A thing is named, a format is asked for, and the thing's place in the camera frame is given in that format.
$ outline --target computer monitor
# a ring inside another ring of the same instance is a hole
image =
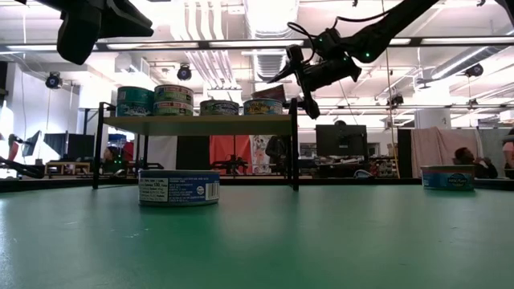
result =
[[[30,157],[34,154],[35,145],[38,143],[40,134],[41,134],[41,131],[37,131],[36,134],[34,134],[32,137],[27,138],[23,142],[22,156]]]
[[[365,125],[317,125],[318,156],[363,156],[368,158]]]

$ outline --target green table surface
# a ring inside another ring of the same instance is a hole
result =
[[[223,186],[141,207],[137,187],[0,194],[0,288],[513,288],[514,193]]]

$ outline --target shelf top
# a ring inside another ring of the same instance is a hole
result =
[[[290,135],[289,115],[118,116],[104,123],[145,136]]]

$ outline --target robotic arm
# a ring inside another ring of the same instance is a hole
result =
[[[15,0],[27,4],[27,0]],[[152,22],[129,0],[37,0],[61,11],[57,51],[83,64],[98,39],[152,36]]]
[[[335,25],[313,38],[308,35],[312,40],[312,49],[320,56],[321,61],[311,65],[308,61],[304,61],[300,46],[291,45],[286,48],[288,64],[269,83],[294,73],[296,82],[304,92],[302,107],[312,119],[316,119],[320,115],[320,109],[312,98],[311,92],[348,76],[357,82],[361,69],[352,61],[352,58],[362,63],[372,63],[386,50],[395,35],[407,28],[438,1],[404,0],[386,11],[383,19],[362,28],[350,37],[340,37]],[[505,8],[513,21],[514,0],[496,1]]]

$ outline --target pink curtain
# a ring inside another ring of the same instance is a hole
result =
[[[478,145],[473,135],[465,136],[450,129],[414,129],[410,143],[412,177],[421,177],[420,168],[423,165],[453,165],[455,150],[462,147],[478,156]]]

